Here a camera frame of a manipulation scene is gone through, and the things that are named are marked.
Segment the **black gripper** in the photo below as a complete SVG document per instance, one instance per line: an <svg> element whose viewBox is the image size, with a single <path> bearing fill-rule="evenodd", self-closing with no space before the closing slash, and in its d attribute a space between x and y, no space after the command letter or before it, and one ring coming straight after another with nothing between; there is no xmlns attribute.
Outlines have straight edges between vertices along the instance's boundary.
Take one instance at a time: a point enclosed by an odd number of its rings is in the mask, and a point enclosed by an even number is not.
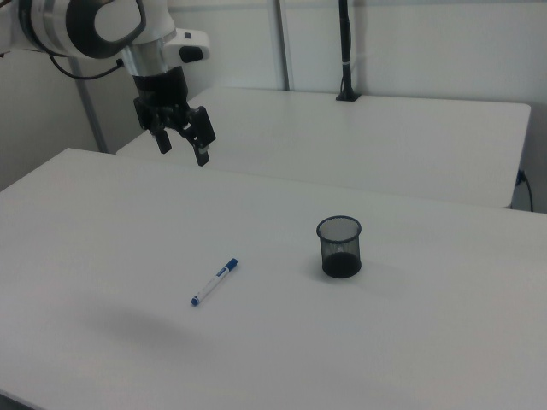
<svg viewBox="0 0 547 410"><path fill-rule="evenodd" d="M172 149L168 128L174 129L193 148L198 166L209 162L209 146L216 140L205 107L191 108L182 67L154 76L133 77L138 96L133 100L138 122L149 130L161 154Z"/></svg>

